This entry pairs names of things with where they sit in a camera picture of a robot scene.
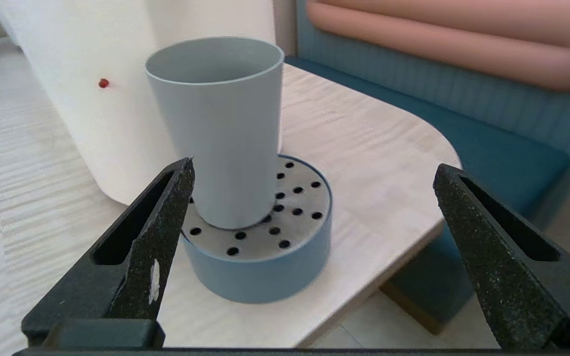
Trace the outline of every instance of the cup rim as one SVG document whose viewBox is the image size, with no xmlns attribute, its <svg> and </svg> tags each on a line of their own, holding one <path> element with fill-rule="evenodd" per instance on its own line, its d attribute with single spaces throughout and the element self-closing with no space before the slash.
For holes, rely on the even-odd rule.
<svg viewBox="0 0 570 356">
<path fill-rule="evenodd" d="M 171 48 L 171 47 L 175 47 L 176 45 L 184 45 L 186 43 L 197 42 L 197 41 L 205 41 L 205 40 L 210 40 L 210 39 L 246 39 L 246 40 L 251 40 L 254 42 L 264 43 L 266 45 L 269 45 L 270 47 L 276 48 L 276 50 L 278 50 L 278 53 L 279 53 L 279 58 L 273 65 L 261 70 L 260 72 L 256 72 L 254 74 L 246 75 L 246 76 L 240 77 L 240 78 L 230 79 L 228 81 L 205 82 L 205 83 L 190 83 L 190 82 L 170 81 L 169 79 L 164 79 L 164 78 L 161 78 L 155 74 L 152 74 L 149 71 L 149 62 L 151 61 L 151 59 L 154 56 L 156 56 L 157 54 L 159 54 L 163 50 L 166 50 L 166 49 Z M 186 41 L 180 41 L 178 43 L 173 43 L 172 45 L 168 45 L 164 48 L 156 50 L 156 52 L 153 52 L 153 54 L 151 54 L 146 59 L 146 61 L 144 63 L 144 70 L 146 71 L 147 75 L 149 75 L 152 78 L 157 79 L 158 81 L 162 81 L 165 83 L 171 83 L 171 84 L 181 84 L 183 86 L 203 87 L 203 86 L 213 86 L 213 85 L 228 84 L 228 83 L 237 83 L 240 81 L 246 81 L 247 79 L 253 79 L 256 77 L 260 77 L 261 75 L 269 73 L 272 70 L 274 70 L 274 68 L 277 68 L 278 66 L 282 65 L 284 60 L 285 60 L 285 53 L 283 52 L 283 50 L 280 47 L 278 47 L 278 45 L 275 45 L 274 43 L 270 43 L 268 41 L 264 41 L 262 39 L 248 38 L 248 37 L 244 37 L 244 36 L 210 36 L 210 37 L 205 37 L 205 38 L 196 38 L 196 39 L 189 39 Z"/>
</svg>

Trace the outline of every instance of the teal bench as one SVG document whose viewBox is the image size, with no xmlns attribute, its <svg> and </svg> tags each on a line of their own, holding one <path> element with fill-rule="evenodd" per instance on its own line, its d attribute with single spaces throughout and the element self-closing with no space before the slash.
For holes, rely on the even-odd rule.
<svg viewBox="0 0 570 356">
<path fill-rule="evenodd" d="M 570 164 L 565 153 L 515 133 L 447 110 L 428 101 L 402 94 L 353 75 L 306 59 L 288 57 L 285 62 L 410 111 L 437 128 L 454 146 L 463 168 L 484 187 L 530 217 L 541 199 Z M 474 292 L 448 228 L 389 281 L 408 301 L 419 320 L 437 333 Z"/>
</svg>

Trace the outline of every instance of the white cylinder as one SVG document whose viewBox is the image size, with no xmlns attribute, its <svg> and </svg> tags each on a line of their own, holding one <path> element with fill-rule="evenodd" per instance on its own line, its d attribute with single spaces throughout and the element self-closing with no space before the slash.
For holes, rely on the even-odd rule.
<svg viewBox="0 0 570 356">
<path fill-rule="evenodd" d="M 102 191 L 133 199 L 178 153 L 146 58 L 203 36 L 274 41 L 266 0 L 0 0 L 14 33 Z M 99 81 L 109 85 L 99 88 Z"/>
<path fill-rule="evenodd" d="M 210 225 L 258 223 L 274 204 L 283 51 L 250 38 L 205 38 L 146 62 L 171 139 L 193 156 L 192 197 Z"/>
</svg>

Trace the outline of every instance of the striped wall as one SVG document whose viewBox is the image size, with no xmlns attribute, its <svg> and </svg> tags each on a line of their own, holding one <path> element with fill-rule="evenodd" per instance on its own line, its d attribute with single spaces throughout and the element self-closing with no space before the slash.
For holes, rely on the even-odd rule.
<svg viewBox="0 0 570 356">
<path fill-rule="evenodd" d="M 298 0 L 298 56 L 430 101 L 570 156 L 570 92 L 514 83 L 316 29 Z M 545 225 L 570 192 L 570 171 L 541 211 Z"/>
</svg>

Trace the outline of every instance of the hole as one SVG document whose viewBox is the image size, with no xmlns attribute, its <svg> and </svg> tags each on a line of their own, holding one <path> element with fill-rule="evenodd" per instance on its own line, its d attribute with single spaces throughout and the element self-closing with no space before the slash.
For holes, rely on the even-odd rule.
<svg viewBox="0 0 570 356">
<path fill-rule="evenodd" d="M 461 177 L 461 180 L 527 257 L 534 261 L 558 261 L 560 259 L 560 253 L 553 246 L 518 220 L 514 214 L 495 201 L 472 180 L 465 177 Z"/>
<path fill-rule="evenodd" d="M 138 238 L 153 208 L 157 205 L 174 172 L 168 172 L 151 189 L 144 193 L 142 200 L 127 208 L 126 216 L 118 218 L 118 225 L 112 233 L 101 237 L 102 242 L 95 249 L 92 259 L 97 265 L 119 265 L 125 261 L 131 244 Z"/>
</svg>

